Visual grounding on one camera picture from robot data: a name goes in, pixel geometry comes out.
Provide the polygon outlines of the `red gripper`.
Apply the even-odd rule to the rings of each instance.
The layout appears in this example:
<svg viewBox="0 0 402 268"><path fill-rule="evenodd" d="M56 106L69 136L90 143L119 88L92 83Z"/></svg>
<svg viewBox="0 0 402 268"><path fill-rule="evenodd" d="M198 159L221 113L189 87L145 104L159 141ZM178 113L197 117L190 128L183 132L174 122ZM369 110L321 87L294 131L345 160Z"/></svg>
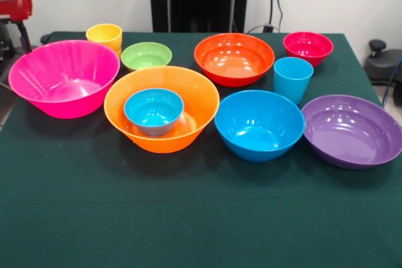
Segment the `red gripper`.
<svg viewBox="0 0 402 268"><path fill-rule="evenodd" d="M16 23L21 33L21 46L25 53L31 53L32 47L23 21L33 13L32 0L1 0L0 13L1 20Z"/></svg>

